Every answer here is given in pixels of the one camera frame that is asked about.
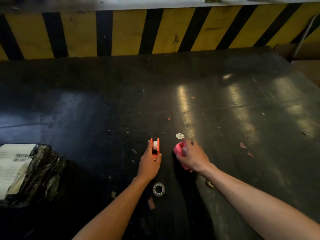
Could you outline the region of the clear tape roll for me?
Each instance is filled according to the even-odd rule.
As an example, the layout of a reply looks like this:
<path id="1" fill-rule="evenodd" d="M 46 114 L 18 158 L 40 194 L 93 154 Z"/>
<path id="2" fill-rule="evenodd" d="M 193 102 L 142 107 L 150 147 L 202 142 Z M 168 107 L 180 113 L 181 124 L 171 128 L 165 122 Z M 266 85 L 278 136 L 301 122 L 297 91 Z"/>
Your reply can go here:
<path id="1" fill-rule="evenodd" d="M 152 192 L 155 197 L 162 197 L 165 195 L 166 189 L 164 184 L 157 182 L 153 185 Z"/>

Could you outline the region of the orange tape dispenser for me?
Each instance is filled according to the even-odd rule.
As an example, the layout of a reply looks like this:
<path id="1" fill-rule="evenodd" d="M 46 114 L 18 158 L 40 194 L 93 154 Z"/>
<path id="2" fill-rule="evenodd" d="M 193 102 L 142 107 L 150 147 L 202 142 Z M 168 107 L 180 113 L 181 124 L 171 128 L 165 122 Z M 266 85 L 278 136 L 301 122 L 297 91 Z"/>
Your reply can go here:
<path id="1" fill-rule="evenodd" d="M 158 155 L 160 154 L 160 139 L 157 138 L 157 140 L 153 140 L 153 138 L 150 139 L 150 142 L 152 144 L 152 156 L 154 161 L 157 160 Z"/>

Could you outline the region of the person's right forearm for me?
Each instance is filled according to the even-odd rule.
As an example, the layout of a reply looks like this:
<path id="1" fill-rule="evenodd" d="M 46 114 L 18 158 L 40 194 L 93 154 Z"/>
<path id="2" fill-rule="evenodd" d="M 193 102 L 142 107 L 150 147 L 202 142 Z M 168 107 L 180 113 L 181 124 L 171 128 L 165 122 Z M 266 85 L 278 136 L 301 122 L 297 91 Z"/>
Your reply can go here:
<path id="1" fill-rule="evenodd" d="M 320 240 L 320 224 L 289 204 L 219 170 L 198 169 L 264 240 Z"/>

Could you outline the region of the grey metal rod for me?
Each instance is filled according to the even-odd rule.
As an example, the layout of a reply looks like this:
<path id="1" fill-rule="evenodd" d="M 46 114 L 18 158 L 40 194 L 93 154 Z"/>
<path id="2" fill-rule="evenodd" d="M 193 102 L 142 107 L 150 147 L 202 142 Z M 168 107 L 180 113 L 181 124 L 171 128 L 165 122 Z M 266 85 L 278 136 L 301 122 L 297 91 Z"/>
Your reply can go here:
<path id="1" fill-rule="evenodd" d="M 289 59 L 288 59 L 288 62 L 289 62 L 289 63 L 291 63 L 291 62 L 294 60 L 294 58 L 296 57 L 299 49 L 300 49 L 301 46 L 302 46 L 303 41 L 305 40 L 306 36 L 308 35 L 308 33 L 309 33 L 310 29 L 312 28 L 313 23 L 314 23 L 315 19 L 317 19 L 317 17 L 318 17 L 318 15 L 314 15 L 314 16 L 312 16 L 312 18 L 310 19 L 310 21 L 309 21 L 307 27 L 305 28 L 305 30 L 304 30 L 304 32 L 303 32 L 303 34 L 302 34 L 302 36 L 301 36 L 298 44 L 295 46 L 292 54 L 290 55 L 290 57 L 289 57 Z"/>

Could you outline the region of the white shipping label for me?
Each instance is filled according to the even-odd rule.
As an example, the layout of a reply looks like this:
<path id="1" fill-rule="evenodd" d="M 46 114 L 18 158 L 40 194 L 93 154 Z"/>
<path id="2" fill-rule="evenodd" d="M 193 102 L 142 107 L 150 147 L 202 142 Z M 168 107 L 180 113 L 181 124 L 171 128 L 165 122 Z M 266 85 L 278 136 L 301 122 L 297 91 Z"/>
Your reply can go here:
<path id="1" fill-rule="evenodd" d="M 0 146 L 0 200 L 4 200 L 14 181 L 28 168 L 36 144 L 4 144 Z"/>

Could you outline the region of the person's left hand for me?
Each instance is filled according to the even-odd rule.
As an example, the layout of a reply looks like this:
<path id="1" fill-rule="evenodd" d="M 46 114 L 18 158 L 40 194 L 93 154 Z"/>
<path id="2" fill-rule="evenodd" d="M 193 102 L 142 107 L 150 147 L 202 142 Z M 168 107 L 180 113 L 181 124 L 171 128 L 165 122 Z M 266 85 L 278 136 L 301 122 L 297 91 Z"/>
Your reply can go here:
<path id="1" fill-rule="evenodd" d="M 149 143 L 140 159 L 137 178 L 148 184 L 157 176 L 159 169 L 154 166 L 152 144 Z"/>

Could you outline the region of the person's right hand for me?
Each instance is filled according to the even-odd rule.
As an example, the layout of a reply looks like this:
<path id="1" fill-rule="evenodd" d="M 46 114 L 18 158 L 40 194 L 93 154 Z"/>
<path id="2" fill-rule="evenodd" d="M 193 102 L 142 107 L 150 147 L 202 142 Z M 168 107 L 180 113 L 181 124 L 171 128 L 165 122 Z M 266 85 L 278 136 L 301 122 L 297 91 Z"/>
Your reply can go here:
<path id="1" fill-rule="evenodd" d="M 176 154 L 178 161 L 188 169 L 205 176 L 211 166 L 211 162 L 206 153 L 195 140 L 183 139 L 183 144 L 186 150 L 184 154 Z"/>

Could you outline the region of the pink tape dispenser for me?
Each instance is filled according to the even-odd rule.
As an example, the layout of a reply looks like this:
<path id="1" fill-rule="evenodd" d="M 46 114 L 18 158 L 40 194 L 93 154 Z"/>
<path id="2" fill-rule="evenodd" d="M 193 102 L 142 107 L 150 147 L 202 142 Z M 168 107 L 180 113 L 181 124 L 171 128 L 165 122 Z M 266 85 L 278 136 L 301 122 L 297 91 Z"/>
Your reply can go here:
<path id="1" fill-rule="evenodd" d="M 178 144 L 175 145 L 174 149 L 173 149 L 175 155 L 179 155 L 181 157 L 186 157 L 186 142 L 182 141 L 179 142 Z M 190 173 L 192 173 L 192 170 L 190 168 L 188 168 L 184 163 L 180 162 L 181 167 L 185 170 L 185 171 L 189 171 Z"/>

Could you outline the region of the yellow black striped barrier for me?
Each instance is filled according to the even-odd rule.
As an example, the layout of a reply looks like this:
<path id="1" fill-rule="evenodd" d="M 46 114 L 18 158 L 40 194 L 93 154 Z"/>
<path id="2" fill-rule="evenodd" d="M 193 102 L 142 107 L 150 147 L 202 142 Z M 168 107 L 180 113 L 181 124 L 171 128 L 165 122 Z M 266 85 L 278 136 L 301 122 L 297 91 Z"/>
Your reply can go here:
<path id="1" fill-rule="evenodd" d="M 65 12 L 0 11 L 0 61 L 303 46 L 320 54 L 320 2 Z"/>

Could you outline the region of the black plastic wrapped parcel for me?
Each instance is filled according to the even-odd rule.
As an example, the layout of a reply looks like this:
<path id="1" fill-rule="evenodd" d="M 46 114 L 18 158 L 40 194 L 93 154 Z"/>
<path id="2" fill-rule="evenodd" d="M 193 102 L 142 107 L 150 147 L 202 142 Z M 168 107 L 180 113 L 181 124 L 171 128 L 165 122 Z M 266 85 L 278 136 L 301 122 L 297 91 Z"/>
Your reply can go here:
<path id="1" fill-rule="evenodd" d="M 50 145 L 36 144 L 23 164 L 13 186 L 9 187 L 4 199 L 0 199 L 1 208 L 22 208 L 53 200 L 67 159 Z"/>

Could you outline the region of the person's left forearm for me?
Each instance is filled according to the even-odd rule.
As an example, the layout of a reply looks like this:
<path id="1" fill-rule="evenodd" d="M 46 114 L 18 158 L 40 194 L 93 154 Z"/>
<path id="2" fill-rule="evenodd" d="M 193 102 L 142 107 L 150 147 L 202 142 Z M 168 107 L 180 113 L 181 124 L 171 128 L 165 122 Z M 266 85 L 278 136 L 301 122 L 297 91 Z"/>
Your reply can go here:
<path id="1" fill-rule="evenodd" d="M 145 177 L 135 177 L 130 185 L 72 240 L 121 240 L 148 183 Z"/>

